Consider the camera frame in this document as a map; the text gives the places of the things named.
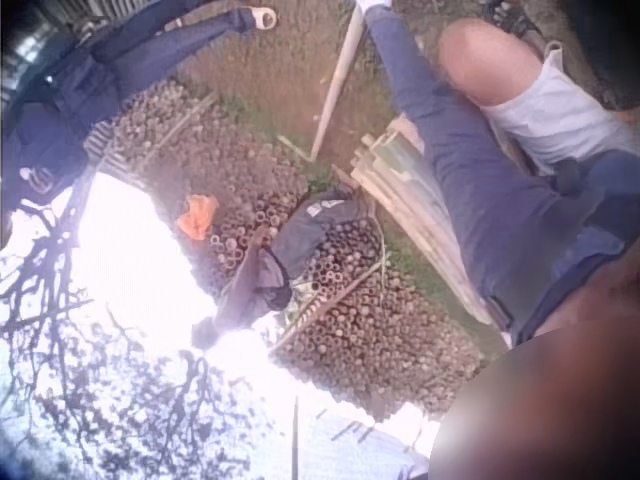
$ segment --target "dark jacket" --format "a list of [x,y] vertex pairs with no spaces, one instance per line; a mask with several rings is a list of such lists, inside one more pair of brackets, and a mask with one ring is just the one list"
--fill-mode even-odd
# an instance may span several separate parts
[[[87,135],[120,108],[115,76],[94,59],[90,44],[73,49],[25,88],[2,126],[2,203],[10,210],[21,199],[46,205],[72,185],[87,165]],[[19,175],[36,166],[57,180],[45,196]]]

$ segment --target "stack of lumber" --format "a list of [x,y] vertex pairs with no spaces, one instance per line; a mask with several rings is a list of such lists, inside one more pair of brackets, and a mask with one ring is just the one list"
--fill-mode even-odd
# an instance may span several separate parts
[[424,144],[404,117],[394,120],[378,140],[366,136],[351,176],[405,230],[478,321],[493,324],[485,302],[475,292],[462,265],[460,248],[442,194],[424,162]]

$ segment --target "metal pole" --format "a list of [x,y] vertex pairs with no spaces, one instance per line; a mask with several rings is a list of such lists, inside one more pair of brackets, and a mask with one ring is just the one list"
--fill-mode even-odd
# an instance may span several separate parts
[[364,34],[364,16],[360,7],[356,6],[351,16],[351,22],[349,22],[349,29],[347,30],[347,36],[344,39],[342,45],[342,51],[338,58],[338,64],[336,65],[336,71],[333,74],[333,80],[331,80],[331,86],[329,87],[329,93],[324,102],[324,108],[322,109],[322,115],[320,117],[320,123],[318,124],[318,132],[313,142],[313,148],[311,149],[311,156],[309,160],[315,162],[322,148],[322,142],[327,133],[331,116],[338,103],[338,97],[344,86],[344,82],[347,79],[349,69],[353,64],[358,51],[358,45]]

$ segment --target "sandal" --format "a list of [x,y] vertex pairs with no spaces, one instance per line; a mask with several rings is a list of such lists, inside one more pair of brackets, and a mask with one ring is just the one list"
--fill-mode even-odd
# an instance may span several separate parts
[[519,4],[504,0],[488,0],[482,8],[482,17],[491,25],[518,38],[524,37],[531,30],[542,35],[540,29]]
[[271,8],[247,7],[256,21],[258,30],[272,30],[278,24],[278,14]]

